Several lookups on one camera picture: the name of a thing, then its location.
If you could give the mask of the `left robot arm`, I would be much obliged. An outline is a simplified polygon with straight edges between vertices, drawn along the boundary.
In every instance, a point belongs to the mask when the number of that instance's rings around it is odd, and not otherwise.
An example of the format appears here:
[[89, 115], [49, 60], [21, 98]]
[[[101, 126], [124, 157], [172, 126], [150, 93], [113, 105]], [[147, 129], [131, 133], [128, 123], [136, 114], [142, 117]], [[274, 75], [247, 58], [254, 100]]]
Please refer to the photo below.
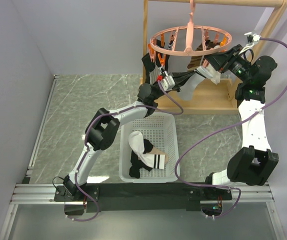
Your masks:
[[119, 127], [134, 120], [144, 119], [159, 110], [155, 102], [171, 91], [181, 92], [189, 82], [206, 79], [197, 70], [167, 73], [163, 71], [153, 84], [139, 86], [137, 100], [123, 108], [108, 111], [100, 108], [85, 130], [84, 147], [73, 170], [63, 179], [65, 194], [70, 200], [78, 201], [87, 193], [83, 185], [87, 183], [89, 173], [100, 154], [114, 142]]

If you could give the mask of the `aluminium rail frame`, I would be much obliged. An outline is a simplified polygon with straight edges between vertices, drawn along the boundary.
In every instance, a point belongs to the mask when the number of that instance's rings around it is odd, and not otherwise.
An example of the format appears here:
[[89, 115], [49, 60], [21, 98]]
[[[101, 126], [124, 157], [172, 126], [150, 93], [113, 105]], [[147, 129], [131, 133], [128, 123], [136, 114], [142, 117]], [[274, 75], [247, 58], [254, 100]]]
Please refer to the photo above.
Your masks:
[[17, 184], [1, 228], [0, 239], [7, 240], [19, 205], [63, 204], [68, 215], [96, 212], [92, 199], [102, 211], [177, 210], [198, 211], [201, 205], [217, 203], [265, 203], [278, 240], [285, 234], [274, 203], [271, 189], [263, 186], [240, 185], [236, 188], [189, 186], [173, 183], [88, 183], [82, 186], [91, 199], [81, 192], [71, 196], [61, 184]]

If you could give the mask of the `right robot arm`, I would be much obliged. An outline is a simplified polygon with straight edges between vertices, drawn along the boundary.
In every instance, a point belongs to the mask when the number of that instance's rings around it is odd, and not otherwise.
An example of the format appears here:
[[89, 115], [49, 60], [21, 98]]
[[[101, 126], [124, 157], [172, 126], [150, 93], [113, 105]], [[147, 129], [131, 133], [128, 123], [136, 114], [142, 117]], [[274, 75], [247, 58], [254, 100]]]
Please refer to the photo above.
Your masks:
[[251, 63], [239, 44], [226, 52], [207, 55], [205, 59], [216, 71], [230, 71], [242, 81], [234, 95], [242, 121], [242, 146], [225, 170], [206, 177], [203, 195], [213, 200], [221, 193], [219, 185], [264, 185], [279, 162], [279, 155], [272, 151], [268, 142], [263, 109], [265, 84], [278, 65], [267, 55]]

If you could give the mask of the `beige sock in basket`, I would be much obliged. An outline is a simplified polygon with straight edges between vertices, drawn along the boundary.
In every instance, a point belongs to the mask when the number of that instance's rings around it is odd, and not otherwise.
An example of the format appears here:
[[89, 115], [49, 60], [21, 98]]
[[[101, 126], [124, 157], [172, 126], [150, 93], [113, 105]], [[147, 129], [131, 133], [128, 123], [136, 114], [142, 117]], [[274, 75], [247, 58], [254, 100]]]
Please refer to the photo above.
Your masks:
[[169, 155], [161, 150], [159, 150], [158, 148], [156, 148], [155, 146], [152, 148], [152, 150], [150, 152], [148, 152], [148, 154], [152, 155], [161, 155], [163, 156], [163, 164], [166, 165], [169, 162]]

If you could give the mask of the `white sock with black stripes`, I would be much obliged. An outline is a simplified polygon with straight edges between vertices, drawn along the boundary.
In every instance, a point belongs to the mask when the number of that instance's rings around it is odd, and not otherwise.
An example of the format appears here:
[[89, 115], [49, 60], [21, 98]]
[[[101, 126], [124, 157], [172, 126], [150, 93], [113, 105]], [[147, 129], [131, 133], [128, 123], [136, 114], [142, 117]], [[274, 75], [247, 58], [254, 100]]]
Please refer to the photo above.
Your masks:
[[216, 71], [210, 64], [207, 67], [202, 65], [197, 67], [194, 70], [194, 74], [180, 87], [180, 91], [177, 93], [179, 98], [184, 101], [190, 101], [193, 98], [196, 87], [205, 79], [209, 79], [217, 85], [221, 80], [221, 73]]

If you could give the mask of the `white plastic laundry basket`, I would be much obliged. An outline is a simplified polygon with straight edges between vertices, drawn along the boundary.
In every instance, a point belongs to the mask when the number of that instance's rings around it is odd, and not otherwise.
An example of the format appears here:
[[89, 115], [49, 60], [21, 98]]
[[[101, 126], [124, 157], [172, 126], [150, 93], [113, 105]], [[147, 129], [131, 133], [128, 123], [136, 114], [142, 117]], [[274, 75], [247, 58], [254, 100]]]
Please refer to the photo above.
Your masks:
[[[166, 153], [169, 157], [164, 169], [148, 171], [141, 168], [140, 178], [129, 175], [131, 167], [131, 152], [128, 137], [134, 132], [142, 133], [154, 147]], [[119, 177], [127, 183], [170, 183], [178, 178], [175, 175], [175, 165], [179, 158], [176, 123], [173, 115], [155, 112], [144, 119], [137, 119], [121, 127], [119, 152]]]

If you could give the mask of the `hanging brown striped sock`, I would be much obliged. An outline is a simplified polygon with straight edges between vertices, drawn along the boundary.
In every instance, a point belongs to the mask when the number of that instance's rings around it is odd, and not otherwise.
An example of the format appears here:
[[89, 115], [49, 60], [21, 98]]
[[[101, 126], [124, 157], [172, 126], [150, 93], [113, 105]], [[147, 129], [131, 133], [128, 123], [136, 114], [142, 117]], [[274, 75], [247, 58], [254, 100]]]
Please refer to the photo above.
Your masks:
[[[214, 43], [213, 41], [210, 41], [210, 40], [207, 40], [205, 42], [205, 46], [206, 46], [207, 50], [214, 48], [216, 45], [217, 45], [216, 43]], [[187, 69], [189, 71], [196, 69], [201, 64], [202, 59], [203, 59], [202, 55], [192, 56], [189, 64], [187, 65]]]

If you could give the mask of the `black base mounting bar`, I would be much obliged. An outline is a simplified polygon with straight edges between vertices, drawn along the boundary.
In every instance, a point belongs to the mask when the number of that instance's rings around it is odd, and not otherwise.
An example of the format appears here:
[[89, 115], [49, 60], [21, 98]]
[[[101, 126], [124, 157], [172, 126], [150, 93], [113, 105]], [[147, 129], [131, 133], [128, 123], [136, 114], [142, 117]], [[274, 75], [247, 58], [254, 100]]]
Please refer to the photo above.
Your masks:
[[172, 183], [86, 183], [81, 188], [101, 211], [178, 210], [201, 211], [202, 201], [230, 201], [229, 190]]

